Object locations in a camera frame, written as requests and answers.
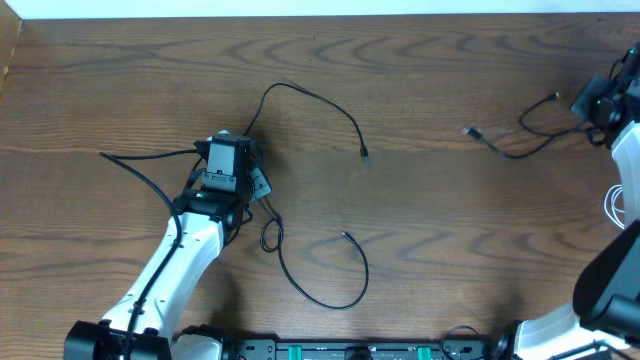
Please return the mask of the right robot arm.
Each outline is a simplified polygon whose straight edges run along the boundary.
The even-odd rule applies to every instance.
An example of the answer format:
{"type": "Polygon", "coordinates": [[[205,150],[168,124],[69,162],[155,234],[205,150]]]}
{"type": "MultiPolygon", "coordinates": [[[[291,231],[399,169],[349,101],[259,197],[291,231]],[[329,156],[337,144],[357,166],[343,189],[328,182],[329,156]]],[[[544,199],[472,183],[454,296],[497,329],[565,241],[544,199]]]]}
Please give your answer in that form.
{"type": "Polygon", "coordinates": [[[517,324],[504,359],[626,359],[639,346],[639,47],[607,78],[593,77],[572,110],[602,133],[611,153],[622,228],[582,270],[568,304],[517,324]]]}

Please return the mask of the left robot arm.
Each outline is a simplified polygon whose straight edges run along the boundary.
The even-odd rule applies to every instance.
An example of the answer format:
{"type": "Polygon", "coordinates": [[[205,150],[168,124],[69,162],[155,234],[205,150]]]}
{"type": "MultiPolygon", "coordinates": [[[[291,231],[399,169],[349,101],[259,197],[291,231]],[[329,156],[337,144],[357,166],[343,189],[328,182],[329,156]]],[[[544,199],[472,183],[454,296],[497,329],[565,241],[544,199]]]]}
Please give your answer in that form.
{"type": "Polygon", "coordinates": [[[199,279],[240,229],[249,203],[271,191],[256,141],[221,131],[195,144],[207,166],[165,203],[163,240],[122,299],[98,323],[77,322],[66,359],[222,359],[221,340],[174,334],[199,279]]]}

